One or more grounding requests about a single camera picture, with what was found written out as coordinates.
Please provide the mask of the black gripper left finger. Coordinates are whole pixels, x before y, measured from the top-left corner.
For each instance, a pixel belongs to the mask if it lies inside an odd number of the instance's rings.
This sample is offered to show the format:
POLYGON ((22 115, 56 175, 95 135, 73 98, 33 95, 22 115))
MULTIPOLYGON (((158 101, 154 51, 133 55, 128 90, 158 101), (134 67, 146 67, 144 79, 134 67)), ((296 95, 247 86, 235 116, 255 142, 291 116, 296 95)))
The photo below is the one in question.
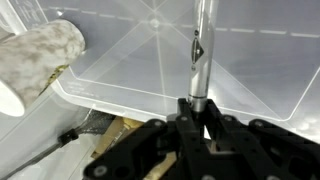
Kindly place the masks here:
POLYGON ((150 119, 133 133, 89 163, 84 180, 142 180, 167 155, 174 152, 185 161, 195 150, 192 111, 186 99, 178 100, 178 112, 167 121, 150 119))

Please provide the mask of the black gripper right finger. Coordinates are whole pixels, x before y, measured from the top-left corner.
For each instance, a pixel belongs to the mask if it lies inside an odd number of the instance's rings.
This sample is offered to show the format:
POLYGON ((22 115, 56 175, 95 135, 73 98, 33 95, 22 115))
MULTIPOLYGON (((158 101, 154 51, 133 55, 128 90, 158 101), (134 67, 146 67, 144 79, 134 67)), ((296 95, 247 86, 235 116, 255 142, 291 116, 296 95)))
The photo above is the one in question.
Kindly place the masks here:
POLYGON ((262 119, 245 125, 212 100, 203 122, 217 151, 236 156, 249 180, 320 180, 320 146, 314 141, 262 119))

